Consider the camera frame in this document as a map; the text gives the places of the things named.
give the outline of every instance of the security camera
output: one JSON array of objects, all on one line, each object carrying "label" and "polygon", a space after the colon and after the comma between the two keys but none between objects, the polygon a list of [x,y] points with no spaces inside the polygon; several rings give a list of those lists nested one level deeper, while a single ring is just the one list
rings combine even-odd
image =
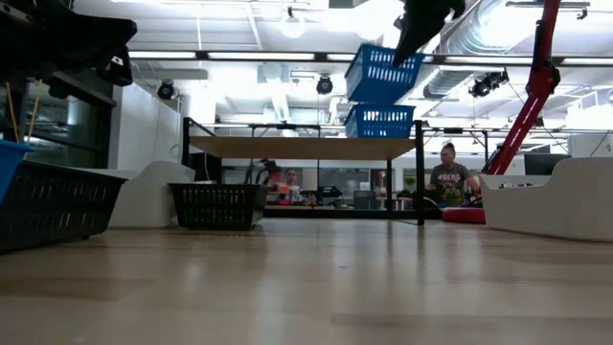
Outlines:
[{"label": "security camera", "polygon": [[157,96],[165,101],[171,101],[178,95],[176,89],[173,86],[172,80],[163,80],[162,85],[157,89]]},{"label": "security camera", "polygon": [[328,95],[328,93],[332,92],[333,86],[329,76],[321,76],[317,82],[317,93],[320,95]]}]

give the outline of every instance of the shelf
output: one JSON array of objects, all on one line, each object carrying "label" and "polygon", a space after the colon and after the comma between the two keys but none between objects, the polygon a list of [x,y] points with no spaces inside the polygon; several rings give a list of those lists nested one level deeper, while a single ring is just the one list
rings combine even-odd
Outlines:
[{"label": "shelf", "polygon": [[219,158],[387,160],[415,148],[412,139],[192,137],[190,144]]}]

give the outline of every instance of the computer monitor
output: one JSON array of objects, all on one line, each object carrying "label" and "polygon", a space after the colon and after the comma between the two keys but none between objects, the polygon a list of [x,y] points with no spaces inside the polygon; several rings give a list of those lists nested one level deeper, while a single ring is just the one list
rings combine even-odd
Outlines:
[{"label": "computer monitor", "polygon": [[526,175],[551,175],[557,162],[570,158],[566,154],[526,153],[524,166]]}]

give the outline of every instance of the woman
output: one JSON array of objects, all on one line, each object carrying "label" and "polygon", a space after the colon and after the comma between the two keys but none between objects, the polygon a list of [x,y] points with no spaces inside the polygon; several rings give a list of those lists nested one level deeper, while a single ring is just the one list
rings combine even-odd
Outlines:
[{"label": "woman", "polygon": [[464,182],[473,193],[479,190],[479,184],[470,175],[468,169],[462,164],[456,163],[456,149],[453,144],[448,143],[441,149],[442,164],[434,167],[430,175],[430,184],[428,190],[437,191],[437,194],[443,195],[448,189],[456,189],[460,191],[460,195],[465,194]]}]

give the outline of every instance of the stacked baskets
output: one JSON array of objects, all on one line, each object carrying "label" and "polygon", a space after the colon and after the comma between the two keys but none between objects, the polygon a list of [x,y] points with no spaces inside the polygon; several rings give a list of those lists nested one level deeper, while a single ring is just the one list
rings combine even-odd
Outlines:
[{"label": "stacked baskets", "polygon": [[345,121],[348,138],[409,137],[415,108],[394,103],[415,85],[423,58],[394,67],[394,49],[362,44],[345,74],[348,99],[360,102]]}]

